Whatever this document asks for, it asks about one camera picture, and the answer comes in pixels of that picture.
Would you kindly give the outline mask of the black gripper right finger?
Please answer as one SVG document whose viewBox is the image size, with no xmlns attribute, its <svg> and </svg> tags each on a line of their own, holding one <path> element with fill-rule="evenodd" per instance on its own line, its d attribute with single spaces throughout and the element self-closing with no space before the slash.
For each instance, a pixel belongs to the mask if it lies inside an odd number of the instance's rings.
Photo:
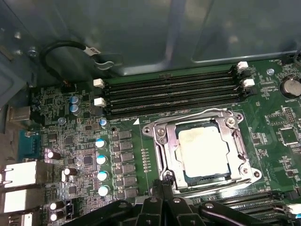
<svg viewBox="0 0 301 226">
<path fill-rule="evenodd" d="M 208 201 L 198 208 L 188 204 L 182 197 L 174 196 L 172 176 L 164 176 L 164 204 L 177 226 L 264 226 L 262 220 L 229 208 L 214 201 Z"/>
</svg>

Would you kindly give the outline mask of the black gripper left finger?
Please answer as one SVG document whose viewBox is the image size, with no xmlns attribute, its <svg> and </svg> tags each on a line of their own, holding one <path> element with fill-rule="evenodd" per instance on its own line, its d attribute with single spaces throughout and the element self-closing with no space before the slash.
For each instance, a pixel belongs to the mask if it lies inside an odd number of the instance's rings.
<svg viewBox="0 0 301 226">
<path fill-rule="evenodd" d="M 118 200 L 77 219 L 79 226 L 160 226 L 162 221 L 162 181 L 154 180 L 152 196 L 132 205 Z"/>
</svg>

